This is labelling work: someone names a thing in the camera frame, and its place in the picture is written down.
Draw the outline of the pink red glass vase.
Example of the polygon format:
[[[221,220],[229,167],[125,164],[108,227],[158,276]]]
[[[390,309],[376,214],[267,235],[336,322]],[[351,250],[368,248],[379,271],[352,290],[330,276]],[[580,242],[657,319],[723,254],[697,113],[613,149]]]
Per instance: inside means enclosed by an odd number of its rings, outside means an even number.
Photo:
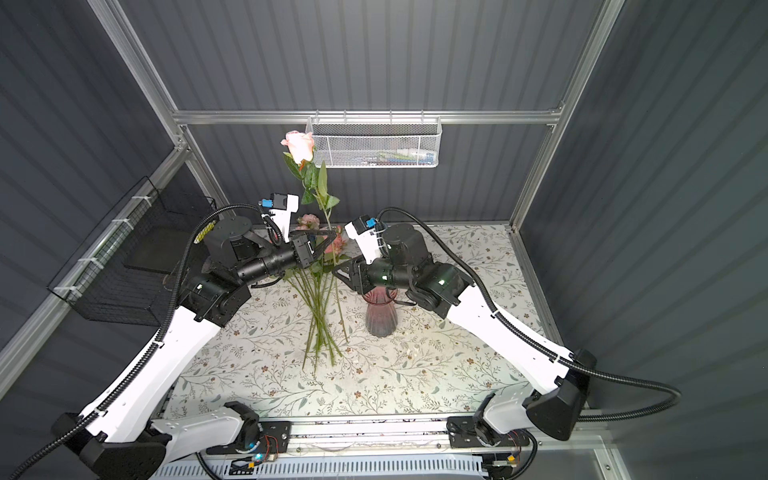
[[[396,290],[381,286],[364,295],[367,303],[365,325],[371,335],[384,338],[395,332],[398,325],[396,298]]]

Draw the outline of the pale pink rose stem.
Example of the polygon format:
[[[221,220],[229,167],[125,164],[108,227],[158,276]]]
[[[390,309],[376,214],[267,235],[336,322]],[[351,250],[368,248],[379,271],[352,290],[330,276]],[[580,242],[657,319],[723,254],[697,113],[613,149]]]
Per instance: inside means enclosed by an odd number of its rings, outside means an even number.
[[[331,222],[331,216],[340,199],[329,191],[326,166],[318,166],[314,163],[313,135],[297,130],[289,131],[285,134],[281,145],[286,148],[283,152],[286,166],[303,188],[299,203],[302,206],[317,206],[320,213],[316,216],[320,218],[321,224],[330,224],[335,227]]]

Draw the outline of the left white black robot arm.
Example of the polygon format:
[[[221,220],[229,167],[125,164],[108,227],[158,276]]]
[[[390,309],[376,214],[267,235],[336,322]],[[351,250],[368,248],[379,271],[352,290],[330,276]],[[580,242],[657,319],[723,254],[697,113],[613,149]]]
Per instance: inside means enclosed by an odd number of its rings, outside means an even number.
[[[238,401],[180,421],[152,414],[197,353],[250,299],[252,285],[310,267],[335,237],[309,230],[271,241],[242,216],[212,225],[203,236],[209,270],[182,280],[153,339],[96,400],[79,414],[62,415],[54,433],[100,479],[148,479],[170,462],[219,446],[262,457],[269,444],[259,417]]]

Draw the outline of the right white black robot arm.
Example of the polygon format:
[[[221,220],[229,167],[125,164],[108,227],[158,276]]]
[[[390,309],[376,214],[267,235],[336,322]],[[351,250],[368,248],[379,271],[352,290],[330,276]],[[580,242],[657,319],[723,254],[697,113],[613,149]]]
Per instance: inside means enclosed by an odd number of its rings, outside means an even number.
[[[435,260],[413,226],[382,227],[362,216],[344,231],[361,253],[333,273],[350,289],[360,295],[377,287],[404,291],[411,303],[467,330],[526,379],[524,386],[490,393],[476,410],[473,430],[482,443],[496,445],[510,432],[528,428],[570,439],[590,380],[565,363],[580,356],[489,301],[468,270]]]

